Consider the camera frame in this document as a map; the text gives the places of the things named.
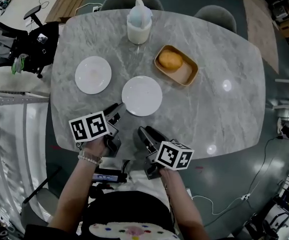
bread roll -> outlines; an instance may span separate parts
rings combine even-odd
[[[167,70],[177,70],[183,64],[183,58],[170,50],[164,50],[158,58],[160,64]]]

dark gray floor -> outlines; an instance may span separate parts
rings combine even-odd
[[[83,3],[102,3],[104,0],[85,0]],[[193,16],[201,7],[216,4],[225,7],[235,17],[238,34],[248,38],[247,21],[242,0],[161,0],[166,11]],[[92,6],[82,8],[78,13],[89,13]],[[277,113],[272,110],[273,103],[289,99],[289,85],[276,83],[276,78],[289,78],[289,46],[277,31],[279,55],[279,75],[268,63],[263,61],[266,84],[266,109],[259,143],[251,148],[218,157],[193,160],[187,170],[181,172],[182,179],[193,195],[210,198],[214,203],[214,212],[225,209],[235,198],[247,194],[250,184],[264,160],[264,148],[267,141],[277,136]],[[49,187],[55,194],[60,194],[64,184],[77,163],[77,153],[58,147],[53,132],[49,111],[46,127],[46,162],[47,174],[62,166],[61,174],[52,180]],[[278,191],[278,183],[287,177],[289,171],[289,140],[274,139],[268,143],[265,164],[251,186],[251,190],[261,180],[252,193],[249,202],[237,200],[232,207],[217,221],[206,227],[211,239],[219,239],[237,232],[250,216],[259,211]],[[220,215],[211,214],[211,203],[197,197],[194,202],[201,212],[205,225]]]

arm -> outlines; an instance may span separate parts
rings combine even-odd
[[[174,216],[179,229],[186,240],[209,240],[194,201],[189,196],[177,171],[161,169],[160,173],[170,196]]]
[[[87,143],[84,150],[100,157],[105,149],[103,138]],[[79,159],[60,195],[55,215],[48,227],[74,233],[85,208],[96,165]]]

white ceramic plate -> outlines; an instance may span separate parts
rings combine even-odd
[[[159,84],[148,76],[131,78],[122,89],[122,102],[135,116],[145,117],[156,112],[163,100]]]
[[[86,94],[102,92],[111,80],[109,63],[99,56],[91,56],[80,62],[75,71],[75,83]]]

marble table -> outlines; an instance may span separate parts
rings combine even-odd
[[[66,23],[51,77],[52,121],[58,145],[78,151],[68,121],[122,102],[122,89],[135,76],[149,76],[159,83],[162,104],[146,117],[128,112],[122,117],[118,158],[137,158],[139,126],[152,126],[168,138],[178,139],[195,150],[194,159],[257,144],[266,95],[258,48],[220,26],[166,11],[153,11],[149,39],[134,45],[127,38],[128,13],[128,9],[100,11]],[[198,64],[199,73],[190,86],[180,86],[156,69],[154,58],[164,45],[177,47]],[[110,84],[95,95],[81,92],[75,83],[78,64],[89,56],[105,58],[112,69]]]

